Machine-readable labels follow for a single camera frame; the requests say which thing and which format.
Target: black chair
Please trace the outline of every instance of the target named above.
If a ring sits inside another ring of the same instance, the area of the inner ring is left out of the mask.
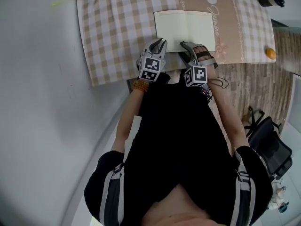
[[[253,132],[253,130],[255,129],[255,127],[259,124],[259,122],[262,120],[263,116],[264,116],[264,112],[263,111],[259,111],[260,113],[260,117],[257,121],[255,121],[255,117],[254,117],[254,110],[252,107],[249,107],[249,111],[251,111],[251,117],[252,117],[252,123],[249,126],[245,126],[245,129],[250,129],[248,131],[248,133],[246,134],[246,137],[249,137],[249,135],[251,135],[251,133]]]
[[[292,150],[279,138],[274,126],[279,129],[270,117],[253,127],[248,142],[264,160],[271,181],[280,179],[292,166]]]

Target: bracelet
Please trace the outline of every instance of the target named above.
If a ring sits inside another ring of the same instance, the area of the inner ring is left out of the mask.
[[[142,80],[137,80],[133,83],[133,88],[134,89],[138,89],[143,91],[144,93],[147,92],[147,90],[149,89],[149,83],[142,81]]]

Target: notebook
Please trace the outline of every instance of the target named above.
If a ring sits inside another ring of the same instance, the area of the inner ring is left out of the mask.
[[[212,14],[197,11],[170,10],[155,12],[157,37],[167,40],[166,52],[186,51],[180,42],[203,44],[215,51]]]

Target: black shirt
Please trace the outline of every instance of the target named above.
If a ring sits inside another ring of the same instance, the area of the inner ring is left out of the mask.
[[[177,184],[212,220],[229,225],[237,160],[229,154],[206,98],[198,89],[180,84],[153,87],[143,98],[140,116],[140,128],[125,162],[122,225],[140,225],[152,204],[163,200]],[[237,152],[256,185],[253,223],[267,208],[271,183],[250,147],[242,146]],[[86,204],[97,220],[104,179],[122,161],[122,153],[104,154],[86,186]]]

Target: checkered tablecloth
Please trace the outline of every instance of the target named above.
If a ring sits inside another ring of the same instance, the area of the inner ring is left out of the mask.
[[[244,63],[273,63],[265,55],[267,48],[275,50],[273,27],[266,8],[257,0],[235,0],[242,31]]]
[[[274,62],[269,15],[257,0],[233,0],[241,26],[237,63]],[[79,27],[93,86],[135,78],[135,61],[144,44],[156,38],[154,12],[181,9],[179,0],[77,0]],[[184,68],[177,53],[166,53],[165,70]]]

